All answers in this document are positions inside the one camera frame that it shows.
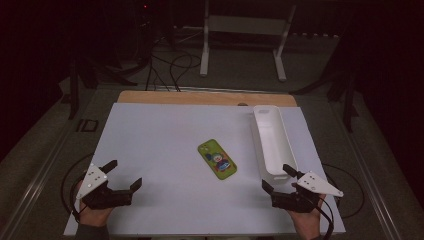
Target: dark background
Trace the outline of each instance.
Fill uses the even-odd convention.
[[[237,10],[220,5],[223,1],[216,2],[211,10],[223,14],[280,14],[258,5],[257,2],[263,1],[250,1],[256,6],[246,5]],[[103,2],[99,0],[85,3],[7,0],[0,4],[0,159],[3,159],[62,97],[57,83],[69,75],[75,48],[93,51],[90,54],[100,56],[99,59],[102,54],[113,58],[115,50],[110,50],[114,48],[115,37],[128,32],[111,34],[111,26],[105,23],[99,7]],[[202,26],[203,7],[203,1],[174,1],[174,24]],[[380,5],[317,1],[299,5],[291,28],[291,32],[309,36],[313,33],[343,36],[329,65],[342,71],[355,69],[356,89],[363,93],[422,206],[423,13],[423,4],[418,1],[383,1]],[[130,14],[118,15],[128,18]],[[125,30],[128,24],[123,18],[124,27],[115,30]]]

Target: human hand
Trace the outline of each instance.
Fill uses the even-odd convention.
[[[320,194],[321,199],[325,198],[325,194]],[[321,208],[323,201],[319,200],[318,207]],[[310,213],[298,213],[288,211],[293,220],[294,228],[299,236],[304,240],[314,239],[320,236],[320,219],[321,213],[314,209]]]
[[[82,181],[78,183],[78,189],[81,187]],[[103,227],[106,226],[109,215],[113,208],[91,209],[85,203],[80,201],[80,224]]]

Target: white container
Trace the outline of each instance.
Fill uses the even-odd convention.
[[[297,164],[280,109],[258,105],[253,108],[253,113],[251,128],[261,177],[271,185],[284,183],[289,175],[283,165],[288,164],[297,171]]]

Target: phone case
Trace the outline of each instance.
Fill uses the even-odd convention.
[[[200,155],[220,180],[237,171],[237,165],[215,139],[210,139],[197,147]]]

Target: forearm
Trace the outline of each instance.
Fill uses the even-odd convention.
[[[107,226],[93,227],[85,224],[79,224],[75,240],[108,240],[109,231]]]

